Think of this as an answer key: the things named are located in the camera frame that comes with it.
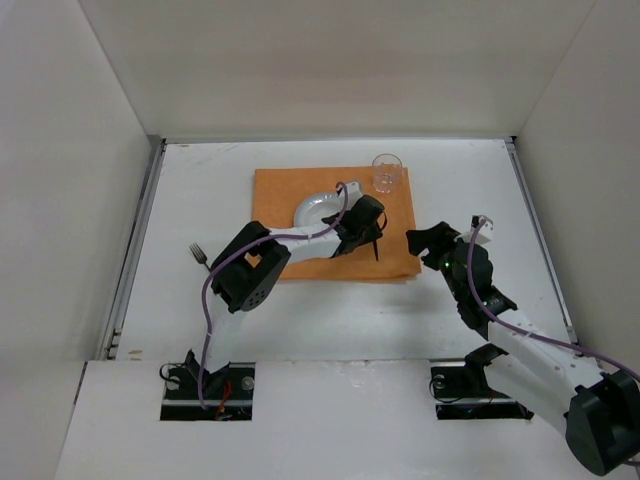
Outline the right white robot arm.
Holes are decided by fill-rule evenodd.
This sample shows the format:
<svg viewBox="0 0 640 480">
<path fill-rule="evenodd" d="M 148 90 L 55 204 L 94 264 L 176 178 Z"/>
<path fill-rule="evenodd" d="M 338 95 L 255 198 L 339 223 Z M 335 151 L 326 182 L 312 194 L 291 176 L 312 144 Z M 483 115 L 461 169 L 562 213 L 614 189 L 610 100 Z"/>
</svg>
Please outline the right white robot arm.
<svg viewBox="0 0 640 480">
<path fill-rule="evenodd" d="M 485 340 L 465 361 L 488 388 L 520 403 L 605 476 L 639 461 L 639 375 L 579 345 L 548 337 L 493 284 L 486 216 L 460 233 L 446 222 L 406 233 L 408 250 L 442 274 L 466 326 Z"/>
</svg>

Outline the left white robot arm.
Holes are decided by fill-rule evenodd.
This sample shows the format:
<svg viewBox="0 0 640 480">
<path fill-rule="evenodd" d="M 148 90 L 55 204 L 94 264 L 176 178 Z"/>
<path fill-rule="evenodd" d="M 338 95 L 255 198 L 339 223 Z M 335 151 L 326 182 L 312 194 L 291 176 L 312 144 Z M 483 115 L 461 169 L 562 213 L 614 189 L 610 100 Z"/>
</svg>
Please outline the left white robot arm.
<svg viewBox="0 0 640 480">
<path fill-rule="evenodd" d="M 185 359 L 199 389 L 228 365 L 242 319 L 267 299 L 286 267 L 342 257 L 382 237 L 382 203 L 366 194 L 350 199 L 345 189 L 338 198 L 340 211 L 311 226 L 278 230 L 258 221 L 246 224 L 212 262 L 200 294 L 206 322 L 203 346 Z"/>
</svg>

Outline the orange cloth placemat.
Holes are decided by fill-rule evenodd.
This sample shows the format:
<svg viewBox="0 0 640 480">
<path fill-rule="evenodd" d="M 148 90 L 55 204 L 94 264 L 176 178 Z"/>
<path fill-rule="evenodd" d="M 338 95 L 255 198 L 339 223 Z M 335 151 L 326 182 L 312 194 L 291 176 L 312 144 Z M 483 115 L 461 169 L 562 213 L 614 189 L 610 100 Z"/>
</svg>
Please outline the orange cloth placemat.
<svg viewBox="0 0 640 480">
<path fill-rule="evenodd" d="M 290 228 L 295 210 L 307 197 L 333 192 L 338 181 L 358 181 L 364 193 L 385 207 L 387 225 L 378 240 L 378 256 L 371 245 L 336 259 L 313 259 L 288 265 L 283 280 L 383 282 L 404 280 L 421 272 L 419 260 L 408 253 L 406 232 L 416 228 L 409 170 L 390 193 L 373 187 L 373 169 L 360 167 L 257 169 L 254 172 L 252 218 L 266 227 Z"/>
</svg>

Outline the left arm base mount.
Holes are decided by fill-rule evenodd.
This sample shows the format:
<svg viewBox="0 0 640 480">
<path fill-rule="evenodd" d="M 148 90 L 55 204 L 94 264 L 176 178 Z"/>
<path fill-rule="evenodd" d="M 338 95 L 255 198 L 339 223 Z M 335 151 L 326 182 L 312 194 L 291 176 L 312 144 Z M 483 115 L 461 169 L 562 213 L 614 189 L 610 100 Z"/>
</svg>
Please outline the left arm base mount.
<svg viewBox="0 0 640 480">
<path fill-rule="evenodd" d="M 164 381 L 161 421 L 251 421 L 256 365 L 231 363 L 216 374 L 204 374 L 203 409 L 197 380 L 182 364 L 166 363 L 159 369 Z"/>
</svg>

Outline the white ceramic plate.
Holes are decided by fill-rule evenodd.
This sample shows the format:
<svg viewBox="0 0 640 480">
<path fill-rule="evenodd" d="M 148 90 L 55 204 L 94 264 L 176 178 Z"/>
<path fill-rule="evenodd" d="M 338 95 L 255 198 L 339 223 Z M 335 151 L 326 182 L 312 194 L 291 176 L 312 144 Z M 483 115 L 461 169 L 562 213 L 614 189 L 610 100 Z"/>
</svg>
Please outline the white ceramic plate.
<svg viewBox="0 0 640 480">
<path fill-rule="evenodd" d="M 307 227 L 322 222 L 337 214 L 343 207 L 344 200 L 336 193 L 321 192 L 304 199 L 296 208 L 293 225 Z"/>
</svg>

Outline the clear drinking glass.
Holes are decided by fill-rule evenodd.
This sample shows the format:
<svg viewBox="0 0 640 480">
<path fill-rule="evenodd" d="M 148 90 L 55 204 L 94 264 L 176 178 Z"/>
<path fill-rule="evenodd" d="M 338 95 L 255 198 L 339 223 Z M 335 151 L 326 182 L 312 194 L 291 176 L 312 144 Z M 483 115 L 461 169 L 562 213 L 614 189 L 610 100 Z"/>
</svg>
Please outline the clear drinking glass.
<svg viewBox="0 0 640 480">
<path fill-rule="evenodd" d="M 401 159 L 391 153 L 377 155 L 372 161 L 372 183 L 377 192 L 391 193 L 401 183 L 403 164 Z"/>
</svg>

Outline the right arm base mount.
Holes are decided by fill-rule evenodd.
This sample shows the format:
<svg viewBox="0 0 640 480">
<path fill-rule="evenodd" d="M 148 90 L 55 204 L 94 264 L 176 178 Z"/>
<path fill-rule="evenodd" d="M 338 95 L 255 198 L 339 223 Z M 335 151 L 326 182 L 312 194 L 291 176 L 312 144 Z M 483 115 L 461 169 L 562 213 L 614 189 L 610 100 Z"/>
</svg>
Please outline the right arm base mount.
<svg viewBox="0 0 640 480">
<path fill-rule="evenodd" d="M 483 377 L 462 362 L 430 365 L 429 392 L 440 421 L 532 420 L 534 413 L 490 388 Z"/>
</svg>

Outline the black fork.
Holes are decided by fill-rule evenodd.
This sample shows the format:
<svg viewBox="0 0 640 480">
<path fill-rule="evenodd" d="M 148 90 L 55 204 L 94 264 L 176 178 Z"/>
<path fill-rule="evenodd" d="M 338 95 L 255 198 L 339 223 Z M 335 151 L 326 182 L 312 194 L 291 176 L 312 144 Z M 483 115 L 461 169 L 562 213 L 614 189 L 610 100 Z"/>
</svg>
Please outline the black fork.
<svg viewBox="0 0 640 480">
<path fill-rule="evenodd" d="M 208 257 L 197 243 L 190 244 L 189 251 L 199 265 L 202 265 L 208 272 L 211 271 L 211 267 L 208 263 Z"/>
</svg>

